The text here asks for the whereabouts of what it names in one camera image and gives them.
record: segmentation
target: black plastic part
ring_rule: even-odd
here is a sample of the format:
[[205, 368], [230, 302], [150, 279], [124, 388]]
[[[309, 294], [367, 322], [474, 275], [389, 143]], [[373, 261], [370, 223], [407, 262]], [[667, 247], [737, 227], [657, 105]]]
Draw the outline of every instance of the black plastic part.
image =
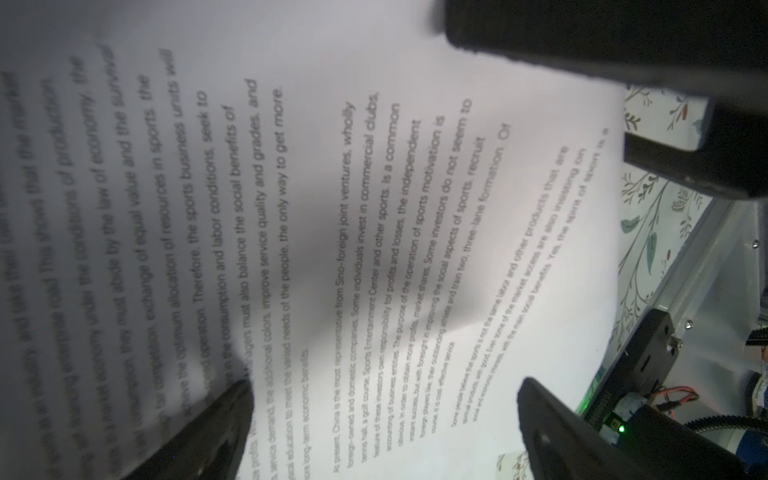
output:
[[445, 0], [452, 45], [710, 97], [704, 145], [627, 135], [625, 160], [704, 194], [768, 196], [765, 0]]
[[446, 0], [456, 47], [768, 112], [762, 0]]
[[626, 135], [624, 161], [713, 197], [765, 197], [767, 131], [768, 118], [764, 116], [718, 107], [699, 150], [682, 151]]
[[629, 392], [646, 396], [661, 386], [677, 358], [677, 351], [668, 348], [673, 333], [669, 313], [654, 309], [645, 314], [584, 412], [589, 425], [599, 430], [616, 402]]
[[746, 345], [768, 345], [768, 328], [752, 330], [752, 332], [750, 332], [750, 336], [746, 338]]
[[518, 392], [520, 430], [536, 480], [654, 480], [534, 379]]
[[733, 453], [649, 406], [640, 408], [624, 425], [617, 446], [658, 478], [747, 479]]
[[250, 384], [240, 380], [125, 480], [233, 480], [252, 414]]

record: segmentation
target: leaf pattern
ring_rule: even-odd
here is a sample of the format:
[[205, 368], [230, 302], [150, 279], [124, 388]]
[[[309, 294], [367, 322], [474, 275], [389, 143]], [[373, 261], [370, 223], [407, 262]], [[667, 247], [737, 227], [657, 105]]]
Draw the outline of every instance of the leaf pattern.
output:
[[621, 190], [621, 196], [624, 198], [624, 203], [632, 204], [637, 198], [637, 202], [645, 200], [646, 195], [654, 191], [654, 185], [659, 181], [658, 175], [652, 175], [646, 173], [640, 180], [632, 181], [632, 174], [624, 174], [622, 177], [624, 180], [624, 188]]
[[524, 453], [518, 457], [515, 463], [515, 480], [528, 480], [528, 470], [530, 469], [530, 461], [528, 460], [528, 453]]
[[629, 100], [632, 100], [633, 98], [637, 97], [638, 95], [641, 95], [643, 98], [643, 106], [647, 107], [648, 105], [654, 103], [653, 100], [650, 98], [650, 94], [653, 92], [653, 90], [649, 87], [645, 87], [643, 85], [632, 85], [627, 84], [627, 90], [629, 90], [629, 94], [624, 99], [624, 103], [627, 103]]
[[674, 126], [678, 121], [686, 120], [688, 117], [688, 95], [677, 97], [677, 107], [670, 110], [670, 116], [672, 117], [672, 121], [670, 121], [667, 130], [674, 130]]
[[635, 117], [629, 112], [624, 112], [624, 123], [626, 124], [628, 131], [637, 131], [637, 124], [640, 123], [640, 120], [642, 120], [642, 118]]
[[673, 212], [685, 214], [685, 218], [680, 222], [680, 238], [688, 238], [694, 228], [690, 218], [691, 207], [695, 205], [696, 209], [700, 210], [702, 203], [703, 196], [699, 192], [680, 187], [680, 190], [677, 192], [677, 199], [672, 202]]
[[633, 218], [632, 220], [622, 220], [621, 221], [621, 231], [624, 233], [630, 233], [634, 228], [637, 226], [637, 224], [640, 223], [640, 216]]
[[653, 232], [651, 235], [648, 236], [647, 243], [645, 247], [645, 253], [646, 258], [648, 260], [648, 273], [650, 273], [651, 267], [654, 265], [654, 257], [656, 256], [656, 241], [658, 236], [656, 235], [656, 232]]

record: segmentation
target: printed page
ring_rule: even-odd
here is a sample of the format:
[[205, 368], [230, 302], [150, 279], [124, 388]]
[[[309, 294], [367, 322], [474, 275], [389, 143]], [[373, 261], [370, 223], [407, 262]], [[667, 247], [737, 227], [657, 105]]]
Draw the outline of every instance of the printed page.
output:
[[491, 478], [616, 303], [622, 87], [426, 0], [0, 20], [2, 467], [121, 478], [229, 385], [239, 478]]

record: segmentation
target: cable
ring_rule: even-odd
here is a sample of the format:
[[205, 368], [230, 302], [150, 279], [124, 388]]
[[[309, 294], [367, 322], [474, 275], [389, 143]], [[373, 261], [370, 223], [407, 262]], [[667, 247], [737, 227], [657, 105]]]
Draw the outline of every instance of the cable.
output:
[[[670, 395], [670, 393], [673, 393], [673, 392], [682, 392], [682, 393], [686, 393], [686, 395], [682, 399], [680, 399], [680, 400], [670, 401], [669, 395]], [[693, 402], [693, 401], [699, 399], [699, 394], [696, 392], [696, 390], [694, 390], [693, 388], [691, 388], [689, 386], [676, 386], [676, 387], [673, 387], [671, 389], [666, 389], [666, 388], [662, 387], [661, 389], [657, 390], [656, 392], [651, 393], [648, 396], [648, 404], [649, 405], [653, 405], [654, 404], [654, 400], [659, 395], [663, 395], [664, 399], [666, 400], [666, 402], [661, 403], [661, 404], [655, 406], [656, 409], [659, 410], [659, 412], [669, 412], [672, 409], [675, 409], [678, 406], [683, 405], [684, 403]]]
[[754, 432], [768, 435], [768, 422], [753, 417], [742, 417], [738, 415], [704, 417], [703, 419], [688, 422], [685, 426], [694, 432], [699, 433], [711, 432], [712, 430], [742, 429], [753, 430]]

